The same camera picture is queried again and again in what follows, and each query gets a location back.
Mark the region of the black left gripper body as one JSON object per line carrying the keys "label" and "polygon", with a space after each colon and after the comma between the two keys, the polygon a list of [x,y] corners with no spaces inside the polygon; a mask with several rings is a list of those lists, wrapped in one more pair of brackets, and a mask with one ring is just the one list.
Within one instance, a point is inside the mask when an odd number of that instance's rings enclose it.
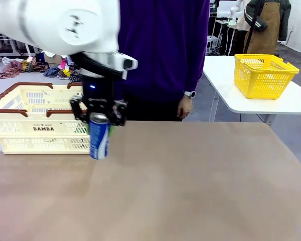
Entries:
{"label": "black left gripper body", "polygon": [[105,114],[109,120],[116,120],[114,106],[114,79],[82,75],[83,97],[81,102],[87,107],[80,120],[88,120],[92,112]]}

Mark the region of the person's left hand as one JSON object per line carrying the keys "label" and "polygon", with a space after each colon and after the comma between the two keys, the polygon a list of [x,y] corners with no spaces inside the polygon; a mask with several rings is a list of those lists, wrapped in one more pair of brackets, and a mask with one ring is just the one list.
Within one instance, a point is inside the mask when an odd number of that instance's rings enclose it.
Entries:
{"label": "person's left hand", "polygon": [[184,95],[178,105],[177,117],[181,119],[185,119],[188,116],[188,114],[192,111],[192,109],[193,109],[192,99]]}

